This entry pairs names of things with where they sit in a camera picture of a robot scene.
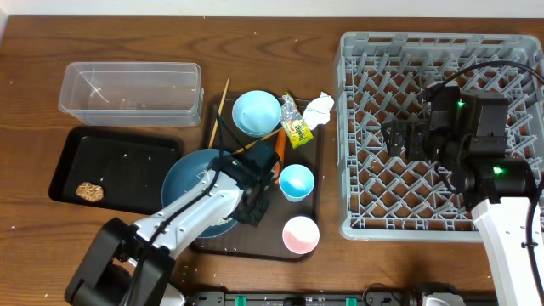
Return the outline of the light blue bowl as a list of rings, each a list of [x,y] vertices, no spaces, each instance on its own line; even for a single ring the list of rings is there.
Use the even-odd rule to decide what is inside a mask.
[[[273,132],[280,124],[281,105],[273,94],[252,90],[236,99],[232,117],[243,133],[260,138]]]

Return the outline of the dark blue plate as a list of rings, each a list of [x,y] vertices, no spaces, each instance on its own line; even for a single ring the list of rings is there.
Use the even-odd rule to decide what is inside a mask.
[[[178,160],[169,170],[162,185],[161,203],[167,207],[184,193],[195,187],[202,179],[208,164],[219,156],[218,149],[203,149],[191,152]],[[199,238],[214,238],[225,234],[236,224],[209,226]]]

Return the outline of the white napkin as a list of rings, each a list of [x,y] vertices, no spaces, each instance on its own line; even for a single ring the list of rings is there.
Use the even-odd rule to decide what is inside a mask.
[[[303,111],[303,119],[309,129],[314,130],[319,125],[327,124],[331,119],[333,106],[333,97],[325,92],[321,92],[318,98],[308,103]]]

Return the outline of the brown walnut-like food piece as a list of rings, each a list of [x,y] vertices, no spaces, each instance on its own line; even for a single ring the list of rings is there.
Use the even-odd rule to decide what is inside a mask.
[[[100,185],[84,182],[76,188],[76,195],[85,201],[97,202],[104,198],[105,192]]]

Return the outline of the yellow snack wrapper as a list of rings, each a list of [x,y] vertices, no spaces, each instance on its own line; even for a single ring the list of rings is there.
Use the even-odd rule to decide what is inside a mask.
[[[288,92],[285,92],[281,99],[283,104],[281,105],[280,122],[292,148],[296,149],[306,145],[314,136],[298,110],[294,98]]]

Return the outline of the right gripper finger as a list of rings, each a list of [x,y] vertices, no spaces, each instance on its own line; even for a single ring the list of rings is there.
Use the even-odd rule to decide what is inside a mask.
[[[407,133],[407,120],[392,119],[381,125],[383,142],[390,156],[400,156]]]
[[[427,121],[408,122],[405,136],[405,157],[408,161],[425,161],[425,139],[428,133]]]

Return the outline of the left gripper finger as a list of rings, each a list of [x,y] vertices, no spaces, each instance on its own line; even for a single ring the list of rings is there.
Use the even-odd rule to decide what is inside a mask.
[[[241,200],[236,206],[235,210],[231,213],[231,217],[242,224],[252,224],[254,221],[252,203],[247,200]]]
[[[264,194],[264,190],[254,188],[250,196],[250,225],[258,226],[263,219],[264,214],[269,207],[269,200]]]

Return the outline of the pile of white rice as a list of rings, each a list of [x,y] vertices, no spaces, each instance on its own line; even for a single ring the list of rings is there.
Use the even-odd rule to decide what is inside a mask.
[[[214,224],[213,226],[224,226],[224,225],[231,225],[231,224],[236,224],[237,221],[234,220],[233,218],[219,218]]]

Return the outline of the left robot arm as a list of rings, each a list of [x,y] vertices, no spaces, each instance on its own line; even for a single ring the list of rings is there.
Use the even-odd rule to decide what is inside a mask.
[[[71,305],[183,303],[167,297],[179,254],[221,218],[258,225],[268,204],[263,191],[273,181],[276,153],[232,155],[212,160],[201,181],[161,211],[126,224],[105,223],[65,289]]]

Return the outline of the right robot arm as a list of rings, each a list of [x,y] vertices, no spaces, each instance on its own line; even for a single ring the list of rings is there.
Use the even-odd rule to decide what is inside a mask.
[[[543,183],[526,160],[506,154],[507,97],[437,84],[424,98],[430,104],[427,119],[382,124],[388,154],[449,171],[443,182],[462,195],[482,237],[498,303],[541,305]]]

